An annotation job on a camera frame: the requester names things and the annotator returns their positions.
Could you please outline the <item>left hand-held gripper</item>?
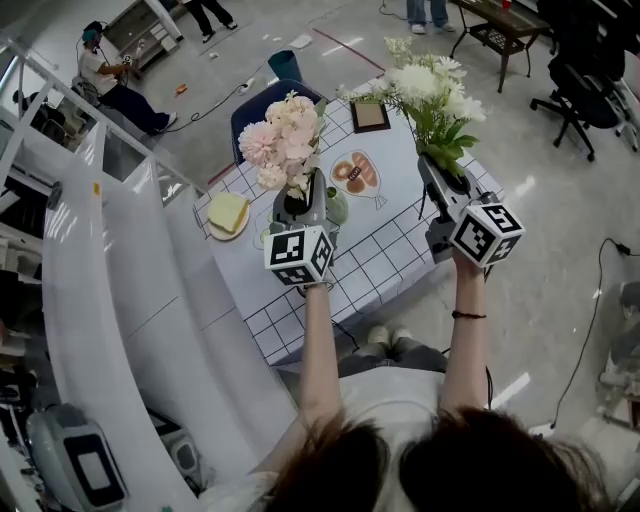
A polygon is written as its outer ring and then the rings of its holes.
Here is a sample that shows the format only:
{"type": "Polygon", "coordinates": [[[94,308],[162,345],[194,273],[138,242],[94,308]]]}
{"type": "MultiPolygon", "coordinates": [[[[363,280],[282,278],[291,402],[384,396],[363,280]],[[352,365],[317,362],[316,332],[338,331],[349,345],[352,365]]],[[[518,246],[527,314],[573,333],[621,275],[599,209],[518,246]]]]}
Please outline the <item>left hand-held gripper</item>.
{"type": "MultiPolygon", "coordinates": [[[[327,223],[327,186],[324,174],[316,168],[310,176],[306,200],[280,191],[273,203],[273,221],[293,224],[303,217],[304,224],[327,223]]],[[[333,263],[338,230],[310,225],[271,232],[263,231],[264,268],[285,286],[321,283],[333,263]]]]}

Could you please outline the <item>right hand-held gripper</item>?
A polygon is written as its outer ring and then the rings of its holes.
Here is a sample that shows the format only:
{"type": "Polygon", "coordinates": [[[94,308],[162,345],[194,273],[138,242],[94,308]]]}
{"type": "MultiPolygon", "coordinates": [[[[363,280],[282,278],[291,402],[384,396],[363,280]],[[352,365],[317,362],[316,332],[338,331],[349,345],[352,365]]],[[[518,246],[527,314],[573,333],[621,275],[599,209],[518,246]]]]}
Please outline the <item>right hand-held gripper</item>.
{"type": "Polygon", "coordinates": [[[525,227],[495,192],[485,192],[467,168],[459,166],[455,175],[426,153],[418,158],[418,170],[425,194],[439,211],[425,233],[436,264],[451,257],[453,247],[479,268],[509,257],[525,227]]]}

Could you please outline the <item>pale green vase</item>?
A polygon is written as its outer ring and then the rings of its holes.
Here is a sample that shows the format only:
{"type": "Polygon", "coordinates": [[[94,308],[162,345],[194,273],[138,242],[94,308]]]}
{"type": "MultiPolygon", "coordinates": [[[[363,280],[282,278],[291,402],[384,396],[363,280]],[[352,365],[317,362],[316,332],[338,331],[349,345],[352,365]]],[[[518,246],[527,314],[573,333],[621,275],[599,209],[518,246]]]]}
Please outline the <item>pale green vase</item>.
{"type": "Polygon", "coordinates": [[[343,192],[335,187],[327,188],[327,218],[337,224],[343,225],[349,215],[348,202],[343,192]]]}

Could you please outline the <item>pink flower bouquet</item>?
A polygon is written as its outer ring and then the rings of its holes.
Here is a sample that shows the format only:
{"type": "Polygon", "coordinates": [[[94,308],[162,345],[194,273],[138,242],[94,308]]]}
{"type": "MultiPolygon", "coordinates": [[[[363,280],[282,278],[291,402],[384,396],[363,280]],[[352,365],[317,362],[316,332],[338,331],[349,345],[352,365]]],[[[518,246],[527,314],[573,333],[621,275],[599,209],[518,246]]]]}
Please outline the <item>pink flower bouquet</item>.
{"type": "Polygon", "coordinates": [[[261,121],[238,136],[239,150],[257,168],[256,183],[266,190],[283,189],[296,200],[308,200],[310,182],[319,167],[319,142],[325,129],[327,102],[313,102],[290,91],[271,103],[261,121]]]}

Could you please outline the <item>white flower bouquet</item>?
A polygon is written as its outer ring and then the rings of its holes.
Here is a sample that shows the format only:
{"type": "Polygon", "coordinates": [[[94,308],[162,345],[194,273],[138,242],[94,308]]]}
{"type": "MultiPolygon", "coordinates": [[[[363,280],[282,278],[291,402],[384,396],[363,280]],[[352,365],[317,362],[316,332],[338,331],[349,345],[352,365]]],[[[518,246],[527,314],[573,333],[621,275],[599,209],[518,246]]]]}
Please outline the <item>white flower bouquet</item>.
{"type": "Polygon", "coordinates": [[[463,128],[484,121],[486,112],[466,92],[466,71],[451,57],[415,54],[410,38],[386,38],[385,43],[393,67],[365,90],[340,87],[337,97],[352,111],[380,107],[392,113],[399,119],[400,133],[371,135],[367,148],[338,157],[331,168],[332,183],[352,196],[370,197],[381,207],[386,202],[383,188],[416,184],[423,164],[427,177],[436,175],[450,190],[469,192],[461,159],[478,139],[463,128]]]}

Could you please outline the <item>person's left forearm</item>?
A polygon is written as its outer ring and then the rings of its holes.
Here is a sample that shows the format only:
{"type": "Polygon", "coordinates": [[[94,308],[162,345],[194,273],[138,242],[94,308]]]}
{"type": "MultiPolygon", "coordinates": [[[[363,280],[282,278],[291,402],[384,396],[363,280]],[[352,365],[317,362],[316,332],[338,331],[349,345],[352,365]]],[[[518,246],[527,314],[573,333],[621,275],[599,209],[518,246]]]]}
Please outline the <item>person's left forearm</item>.
{"type": "Polygon", "coordinates": [[[327,285],[311,285],[306,290],[305,298],[301,416],[308,426],[325,425],[342,410],[338,359],[327,285]]]}

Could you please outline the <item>person's right forearm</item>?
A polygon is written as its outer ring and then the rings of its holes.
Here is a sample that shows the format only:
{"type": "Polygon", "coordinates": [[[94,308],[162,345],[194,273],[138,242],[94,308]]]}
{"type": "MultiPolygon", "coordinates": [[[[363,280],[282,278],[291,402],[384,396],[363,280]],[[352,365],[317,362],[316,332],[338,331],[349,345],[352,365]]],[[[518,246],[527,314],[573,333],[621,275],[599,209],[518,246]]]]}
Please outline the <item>person's right forearm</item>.
{"type": "MultiPolygon", "coordinates": [[[[455,250],[456,294],[454,310],[486,314],[484,271],[455,250]]],[[[488,320],[454,319],[440,408],[450,414],[482,409],[488,399],[488,320]]]]}

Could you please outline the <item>table with grid tablecloth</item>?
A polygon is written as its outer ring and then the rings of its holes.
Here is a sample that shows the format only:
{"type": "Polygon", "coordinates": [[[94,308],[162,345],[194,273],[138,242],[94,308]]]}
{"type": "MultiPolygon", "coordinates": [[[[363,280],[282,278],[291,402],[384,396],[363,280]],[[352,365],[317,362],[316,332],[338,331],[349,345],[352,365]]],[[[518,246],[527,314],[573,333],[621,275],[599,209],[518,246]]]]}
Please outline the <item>table with grid tablecloth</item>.
{"type": "MultiPolygon", "coordinates": [[[[380,178],[373,192],[345,197],[348,218],[339,229],[334,264],[328,269],[334,284],[332,320],[339,330],[345,330],[434,268],[425,233],[437,209],[422,198],[417,158],[403,117],[391,112],[389,129],[356,134],[345,102],[331,101],[325,116],[328,130],[320,143],[324,175],[360,153],[380,178]]],[[[276,365],[302,345],[304,308],[301,295],[264,267],[261,240],[272,219],[276,194],[261,189],[255,175],[249,164],[234,168],[196,200],[193,210],[222,274],[224,290],[230,293],[263,358],[276,365]],[[209,203],[220,191],[251,201],[246,226],[229,241],[216,239],[205,224],[209,203]]]]}

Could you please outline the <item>beige plate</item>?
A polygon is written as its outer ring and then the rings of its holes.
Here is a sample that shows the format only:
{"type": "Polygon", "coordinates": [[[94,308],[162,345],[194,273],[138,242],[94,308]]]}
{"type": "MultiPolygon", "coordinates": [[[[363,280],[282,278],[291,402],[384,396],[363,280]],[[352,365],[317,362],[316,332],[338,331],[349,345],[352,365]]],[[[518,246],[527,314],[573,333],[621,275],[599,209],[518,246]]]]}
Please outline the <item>beige plate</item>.
{"type": "Polygon", "coordinates": [[[247,225],[247,223],[248,223],[248,219],[249,219],[249,212],[250,212],[250,208],[248,209],[247,214],[246,214],[245,218],[243,219],[243,223],[242,223],[242,225],[241,225],[241,227],[240,227],[239,231],[238,231],[238,232],[236,232],[235,234],[227,234],[227,233],[225,233],[225,232],[223,232],[223,231],[221,231],[221,230],[217,229],[216,227],[212,226],[212,225],[209,223],[208,219],[207,219],[208,228],[209,228],[209,231],[211,232],[211,235],[212,235],[214,238],[216,238],[216,239],[218,239],[218,240],[222,240],[222,241],[231,240],[231,239],[233,239],[233,238],[237,237],[237,236],[242,232],[242,230],[246,227],[246,225],[247,225]]]}

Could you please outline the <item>blue chair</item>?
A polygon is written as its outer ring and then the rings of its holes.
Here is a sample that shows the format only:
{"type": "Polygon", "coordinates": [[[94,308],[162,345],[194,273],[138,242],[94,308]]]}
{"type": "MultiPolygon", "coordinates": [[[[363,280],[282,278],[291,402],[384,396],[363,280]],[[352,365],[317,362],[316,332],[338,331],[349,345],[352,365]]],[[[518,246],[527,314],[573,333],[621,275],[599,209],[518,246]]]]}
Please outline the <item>blue chair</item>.
{"type": "Polygon", "coordinates": [[[308,97],[314,104],[325,100],[325,97],[306,86],[305,84],[292,79],[284,79],[269,85],[264,90],[240,105],[231,116],[231,142],[234,155],[234,162],[240,166],[244,157],[239,147],[239,136],[244,128],[250,123],[257,123],[265,119],[267,108],[276,101],[282,101],[291,91],[298,95],[308,97]]]}

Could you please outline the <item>teal waste bin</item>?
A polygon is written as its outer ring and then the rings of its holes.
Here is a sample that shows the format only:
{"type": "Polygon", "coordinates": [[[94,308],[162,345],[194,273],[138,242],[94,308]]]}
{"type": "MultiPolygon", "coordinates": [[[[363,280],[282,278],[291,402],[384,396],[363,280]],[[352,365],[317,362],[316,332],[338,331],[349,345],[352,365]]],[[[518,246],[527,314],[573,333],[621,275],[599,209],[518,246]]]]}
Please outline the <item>teal waste bin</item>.
{"type": "Polygon", "coordinates": [[[273,54],[268,59],[268,65],[279,80],[303,82],[296,55],[292,50],[281,50],[273,54]]]}

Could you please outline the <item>black office chair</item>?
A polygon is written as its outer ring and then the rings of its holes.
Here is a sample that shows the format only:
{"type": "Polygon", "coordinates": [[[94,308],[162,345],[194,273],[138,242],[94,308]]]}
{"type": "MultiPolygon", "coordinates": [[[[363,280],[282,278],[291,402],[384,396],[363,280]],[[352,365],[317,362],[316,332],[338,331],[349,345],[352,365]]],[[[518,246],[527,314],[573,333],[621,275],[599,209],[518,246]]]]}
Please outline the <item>black office chair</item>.
{"type": "Polygon", "coordinates": [[[586,146],[586,159],[595,161],[595,149],[586,133],[594,127],[611,129],[618,124],[618,115],[607,100],[603,89],[599,89],[592,76],[584,73],[579,60],[567,49],[560,49],[548,65],[549,76],[556,88],[550,94],[550,100],[533,98],[529,107],[532,111],[539,108],[558,114],[562,124],[553,139],[554,147],[559,148],[570,126],[572,126],[586,146]]]}

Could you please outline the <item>dark coffee table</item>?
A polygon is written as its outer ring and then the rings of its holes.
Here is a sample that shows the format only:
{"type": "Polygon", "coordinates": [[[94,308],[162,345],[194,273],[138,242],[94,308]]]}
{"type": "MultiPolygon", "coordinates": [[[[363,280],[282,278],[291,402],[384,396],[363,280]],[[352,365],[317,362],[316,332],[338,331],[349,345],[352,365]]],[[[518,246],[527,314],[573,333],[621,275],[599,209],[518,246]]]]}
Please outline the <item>dark coffee table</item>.
{"type": "Polygon", "coordinates": [[[497,92],[502,93],[508,63],[512,55],[524,53],[527,59],[526,77],[531,76],[530,48],[537,38],[547,33],[549,24],[534,10],[513,0],[449,0],[459,11],[462,32],[451,49],[450,58],[466,36],[500,56],[500,77],[497,92]]]}

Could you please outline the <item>person's grey trousers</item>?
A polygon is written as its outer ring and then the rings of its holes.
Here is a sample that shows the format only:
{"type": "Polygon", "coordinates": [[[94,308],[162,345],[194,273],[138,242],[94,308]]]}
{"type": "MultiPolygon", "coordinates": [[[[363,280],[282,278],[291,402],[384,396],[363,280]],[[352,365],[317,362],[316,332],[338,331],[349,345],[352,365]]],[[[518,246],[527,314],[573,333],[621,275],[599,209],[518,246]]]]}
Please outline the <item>person's grey trousers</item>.
{"type": "Polygon", "coordinates": [[[447,358],[434,348],[412,338],[401,337],[391,347],[368,343],[343,357],[338,362],[338,374],[347,377],[384,366],[444,373],[447,358]]]}

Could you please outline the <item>white office chair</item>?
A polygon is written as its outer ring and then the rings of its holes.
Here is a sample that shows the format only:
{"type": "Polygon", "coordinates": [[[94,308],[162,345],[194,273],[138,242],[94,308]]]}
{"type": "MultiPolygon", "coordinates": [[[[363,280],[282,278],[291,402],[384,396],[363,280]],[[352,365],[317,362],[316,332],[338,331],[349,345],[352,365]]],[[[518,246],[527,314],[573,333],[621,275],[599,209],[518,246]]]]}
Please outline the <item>white office chair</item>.
{"type": "Polygon", "coordinates": [[[627,130],[631,140],[631,148],[635,153],[640,152],[640,99],[621,78],[614,83],[616,98],[620,104],[619,123],[614,132],[617,137],[627,130]]]}

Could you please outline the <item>white metal shelf rack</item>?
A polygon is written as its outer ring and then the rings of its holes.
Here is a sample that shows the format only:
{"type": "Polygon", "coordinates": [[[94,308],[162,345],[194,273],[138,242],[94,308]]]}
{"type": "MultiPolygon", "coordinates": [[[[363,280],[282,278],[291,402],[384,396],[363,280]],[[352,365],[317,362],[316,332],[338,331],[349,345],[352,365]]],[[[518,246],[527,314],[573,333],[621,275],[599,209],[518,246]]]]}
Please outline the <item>white metal shelf rack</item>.
{"type": "Polygon", "coordinates": [[[94,120],[69,150],[32,127],[33,110],[0,105],[0,185],[21,179],[49,195],[63,184],[40,241],[60,399],[101,427],[126,512],[205,512],[147,409],[187,431],[216,483],[254,468],[294,416],[197,225],[205,193],[0,32],[4,52],[37,76],[38,101],[58,92],[94,120]]]}

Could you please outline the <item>person's white shirt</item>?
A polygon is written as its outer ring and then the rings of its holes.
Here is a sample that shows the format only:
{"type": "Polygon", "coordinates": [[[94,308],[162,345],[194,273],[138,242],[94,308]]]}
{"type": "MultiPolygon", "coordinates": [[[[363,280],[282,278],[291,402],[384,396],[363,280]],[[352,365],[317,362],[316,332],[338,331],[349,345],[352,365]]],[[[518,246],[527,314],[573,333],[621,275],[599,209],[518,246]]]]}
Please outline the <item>person's white shirt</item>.
{"type": "Polygon", "coordinates": [[[406,448],[430,432],[443,374],[380,367],[340,381],[343,408],[301,431],[281,469],[215,484],[205,512],[416,512],[399,481],[406,448]]]}

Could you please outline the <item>white drawer cabinet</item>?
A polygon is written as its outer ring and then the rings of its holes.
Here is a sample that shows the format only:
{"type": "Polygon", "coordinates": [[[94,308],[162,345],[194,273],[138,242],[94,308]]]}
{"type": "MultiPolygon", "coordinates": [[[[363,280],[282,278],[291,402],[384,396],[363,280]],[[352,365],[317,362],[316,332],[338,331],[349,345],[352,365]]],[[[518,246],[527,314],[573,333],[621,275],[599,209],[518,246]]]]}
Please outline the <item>white drawer cabinet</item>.
{"type": "Polygon", "coordinates": [[[118,56],[132,63],[132,77],[141,81],[161,59],[178,49],[178,39],[163,25],[161,18],[144,0],[135,0],[109,22],[104,38],[118,56]]]}

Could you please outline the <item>black framed tablet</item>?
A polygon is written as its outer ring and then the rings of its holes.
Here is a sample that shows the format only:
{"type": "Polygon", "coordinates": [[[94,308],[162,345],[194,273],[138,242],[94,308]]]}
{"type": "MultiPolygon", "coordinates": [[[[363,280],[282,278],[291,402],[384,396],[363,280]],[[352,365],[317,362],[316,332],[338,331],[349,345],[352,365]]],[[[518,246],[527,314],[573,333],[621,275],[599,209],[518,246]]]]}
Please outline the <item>black framed tablet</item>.
{"type": "Polygon", "coordinates": [[[151,409],[147,409],[147,413],[149,418],[157,432],[157,434],[162,437],[169,434],[173,434],[175,432],[179,432],[181,427],[173,422],[171,419],[156,413],[151,409]]]}

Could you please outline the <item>small grey device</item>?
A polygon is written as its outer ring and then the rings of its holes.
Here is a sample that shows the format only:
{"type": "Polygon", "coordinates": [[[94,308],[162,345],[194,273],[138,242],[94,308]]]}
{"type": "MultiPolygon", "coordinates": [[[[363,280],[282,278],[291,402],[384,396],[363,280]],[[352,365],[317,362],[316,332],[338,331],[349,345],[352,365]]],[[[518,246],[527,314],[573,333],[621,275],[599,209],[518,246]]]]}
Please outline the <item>small grey device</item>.
{"type": "Polygon", "coordinates": [[[183,476],[191,476],[199,470],[199,454],[189,435],[176,437],[170,443],[169,454],[183,476]]]}

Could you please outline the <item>grey device with black screen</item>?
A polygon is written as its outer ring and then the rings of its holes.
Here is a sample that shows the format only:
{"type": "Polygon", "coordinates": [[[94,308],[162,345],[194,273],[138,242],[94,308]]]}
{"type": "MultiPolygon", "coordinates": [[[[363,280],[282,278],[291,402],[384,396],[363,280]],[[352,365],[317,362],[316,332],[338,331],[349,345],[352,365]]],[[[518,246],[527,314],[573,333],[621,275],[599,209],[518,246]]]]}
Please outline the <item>grey device with black screen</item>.
{"type": "Polygon", "coordinates": [[[99,425],[63,404],[29,415],[30,453],[47,489],[71,512],[119,512],[126,486],[99,425]]]}

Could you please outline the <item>dark picture frame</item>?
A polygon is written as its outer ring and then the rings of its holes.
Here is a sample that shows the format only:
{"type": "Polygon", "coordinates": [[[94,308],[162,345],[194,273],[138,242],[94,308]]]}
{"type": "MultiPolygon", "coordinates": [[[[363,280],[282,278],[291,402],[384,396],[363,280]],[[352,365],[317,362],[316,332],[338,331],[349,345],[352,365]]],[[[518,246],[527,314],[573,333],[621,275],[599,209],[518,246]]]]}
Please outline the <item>dark picture frame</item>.
{"type": "Polygon", "coordinates": [[[354,132],[357,134],[391,128],[386,107],[375,101],[352,101],[350,103],[354,132]]]}

